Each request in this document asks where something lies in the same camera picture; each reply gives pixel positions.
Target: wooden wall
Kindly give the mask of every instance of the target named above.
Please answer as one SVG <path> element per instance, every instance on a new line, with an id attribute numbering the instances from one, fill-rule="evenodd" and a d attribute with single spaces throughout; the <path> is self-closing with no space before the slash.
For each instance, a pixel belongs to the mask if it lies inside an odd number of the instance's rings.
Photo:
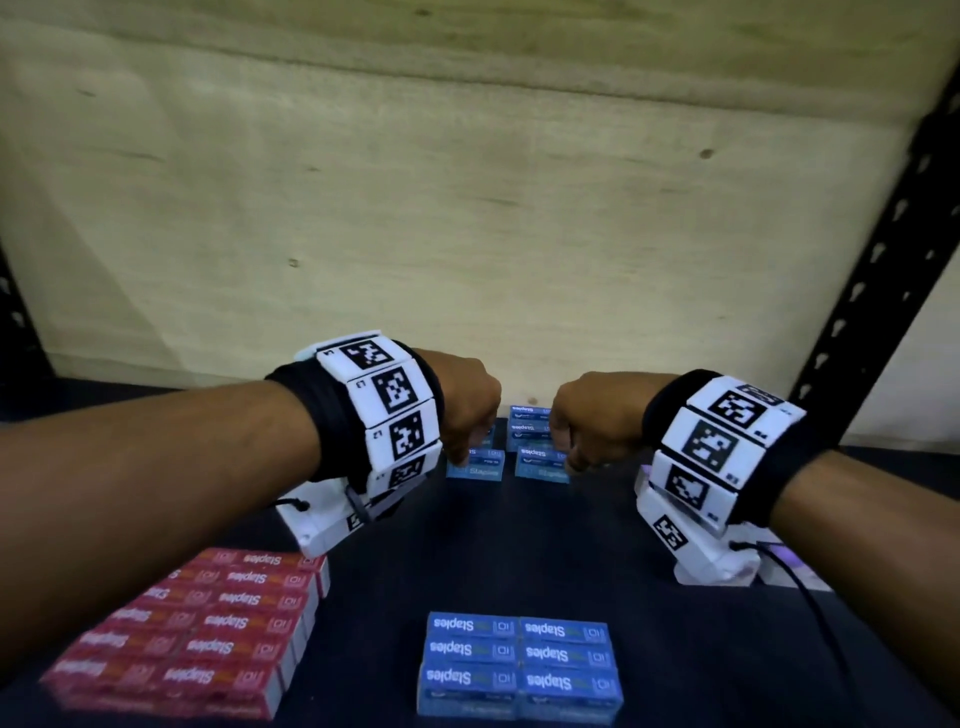
<path id="1" fill-rule="evenodd" d="M 483 357 L 507 403 L 587 369 L 784 391 L 958 17 L 952 0 L 0 0 L 0 236 L 66 375 L 259 377 L 384 328 Z"/>

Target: hand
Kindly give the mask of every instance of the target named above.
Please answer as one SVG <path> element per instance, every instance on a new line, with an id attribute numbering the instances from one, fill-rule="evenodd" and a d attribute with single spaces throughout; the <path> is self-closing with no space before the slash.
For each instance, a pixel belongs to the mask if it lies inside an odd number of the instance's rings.
<path id="1" fill-rule="evenodd" d="M 623 460 L 640 448 L 647 405 L 677 375 L 643 372 L 587 372 L 557 390 L 550 434 L 569 452 L 566 469 Z"/>
<path id="2" fill-rule="evenodd" d="M 444 421 L 440 439 L 451 463 L 465 466 L 469 448 L 477 446 L 496 422 L 500 382 L 487 374 L 480 359 L 417 349 L 444 390 Z"/>

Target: forearm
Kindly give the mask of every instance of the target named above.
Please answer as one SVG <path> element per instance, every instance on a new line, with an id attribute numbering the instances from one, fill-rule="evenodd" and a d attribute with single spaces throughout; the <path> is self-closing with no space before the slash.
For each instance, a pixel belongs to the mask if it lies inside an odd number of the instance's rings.
<path id="1" fill-rule="evenodd" d="M 771 527 L 960 711 L 960 503 L 830 452 Z"/>
<path id="2" fill-rule="evenodd" d="M 3 671 L 303 482 L 320 443 L 292 394 L 252 382 L 17 425 L 0 463 Z"/>

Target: black table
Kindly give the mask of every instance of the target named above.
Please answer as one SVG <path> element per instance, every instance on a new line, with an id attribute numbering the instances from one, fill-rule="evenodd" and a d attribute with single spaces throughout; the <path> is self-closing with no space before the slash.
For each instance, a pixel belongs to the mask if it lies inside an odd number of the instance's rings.
<path id="1" fill-rule="evenodd" d="M 392 518 L 331 552 L 331 594 L 275 725 L 487 725 L 416 716 L 431 610 L 607 622 L 626 699 L 618 726 L 852 725 L 800 594 L 677 584 L 672 556 L 636 512 L 636 467 L 571 486 L 511 474 L 502 483 L 444 481 L 435 473 Z M 272 511 L 239 523 L 218 545 L 296 550 Z M 956 724 L 835 595 L 816 598 L 850 659 L 870 726 Z M 36 683 L 55 655 L 0 692 L 0 725 L 251 725 L 62 713 Z"/>

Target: cable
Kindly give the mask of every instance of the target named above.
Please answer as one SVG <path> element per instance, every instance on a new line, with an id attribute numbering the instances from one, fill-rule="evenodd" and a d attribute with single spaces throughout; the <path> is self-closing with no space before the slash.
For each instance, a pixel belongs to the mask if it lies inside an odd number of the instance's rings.
<path id="1" fill-rule="evenodd" d="M 777 566 L 786 571 L 787 575 L 793 579 L 793 583 L 797 585 L 797 588 L 804 596 L 807 605 L 810 607 L 810 611 L 813 612 L 813 616 L 817 619 L 817 626 L 820 628 L 820 634 L 824 638 L 824 642 L 827 643 L 827 647 L 833 655 L 833 660 L 837 664 L 837 669 L 840 671 L 840 679 L 843 681 L 844 688 L 846 688 L 852 703 L 855 722 L 857 725 L 866 726 L 866 711 L 863 708 L 863 702 L 860 699 L 860 693 L 856 688 L 856 684 L 853 682 L 853 672 L 850 669 L 850 663 L 847 662 L 847 657 L 843 653 L 843 649 L 840 646 L 840 641 L 837 640 L 836 635 L 830 628 L 827 617 L 824 615 L 820 605 L 817 604 L 816 599 L 813 598 L 813 595 L 810 593 L 810 590 L 806 587 L 804 582 L 800 580 L 797 574 L 795 574 L 793 570 L 788 567 L 776 553 L 766 546 L 761 546 L 760 544 L 747 544 L 743 541 L 731 541 L 730 548 L 734 551 L 743 551 L 751 548 L 776 563 Z"/>
<path id="2" fill-rule="evenodd" d="M 268 505 L 267 508 L 273 508 L 274 506 L 277 506 L 277 505 L 292 505 L 294 508 L 296 508 L 296 509 L 297 509 L 298 511 L 300 511 L 301 513 L 305 513 L 306 511 L 309 511 L 309 510 L 310 510 L 310 504 L 309 504 L 307 501 L 301 500 L 301 499 L 298 498 L 298 497 L 282 497 L 282 498 L 278 498 L 278 499 L 275 500 L 273 503 L 271 503 L 270 505 Z"/>

